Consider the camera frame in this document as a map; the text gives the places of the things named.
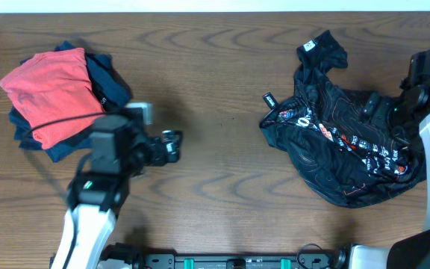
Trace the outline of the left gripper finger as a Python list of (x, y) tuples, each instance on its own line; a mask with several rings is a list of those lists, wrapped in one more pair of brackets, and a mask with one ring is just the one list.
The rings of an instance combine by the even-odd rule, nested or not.
[(179, 130), (162, 131), (162, 139), (164, 143), (180, 143), (182, 142), (182, 131), (179, 131)]
[(166, 159), (168, 163), (176, 163), (180, 159), (180, 149), (178, 142), (166, 143)]

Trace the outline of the black printed cycling jersey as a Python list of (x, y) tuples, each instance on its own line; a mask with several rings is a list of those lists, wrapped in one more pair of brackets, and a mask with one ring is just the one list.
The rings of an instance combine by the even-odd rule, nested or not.
[(267, 143), (286, 152), (305, 183), (327, 202), (362, 208), (392, 199), (426, 180), (426, 159), (413, 126), (376, 129), (360, 122), (375, 91), (347, 90), (328, 72), (348, 67), (330, 31), (297, 48), (293, 95), (282, 103), (264, 95), (270, 112), (259, 127)]

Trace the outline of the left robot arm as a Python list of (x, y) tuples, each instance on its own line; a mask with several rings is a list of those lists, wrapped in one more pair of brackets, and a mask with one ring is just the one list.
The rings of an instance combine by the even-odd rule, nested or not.
[(94, 121), (91, 152), (70, 182), (63, 234), (52, 268), (144, 268), (143, 254), (126, 244), (108, 244), (130, 180), (144, 167), (161, 167), (180, 158), (180, 131), (150, 137), (143, 115), (109, 114)]

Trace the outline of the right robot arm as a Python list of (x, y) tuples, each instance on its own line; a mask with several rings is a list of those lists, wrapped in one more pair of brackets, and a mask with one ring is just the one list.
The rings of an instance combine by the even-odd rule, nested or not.
[(422, 141), (426, 157), (427, 211), (423, 231), (392, 247), (352, 245), (340, 253), (342, 268), (430, 268), (430, 50), (411, 57), (402, 94), (390, 109), (390, 127), (410, 123)]

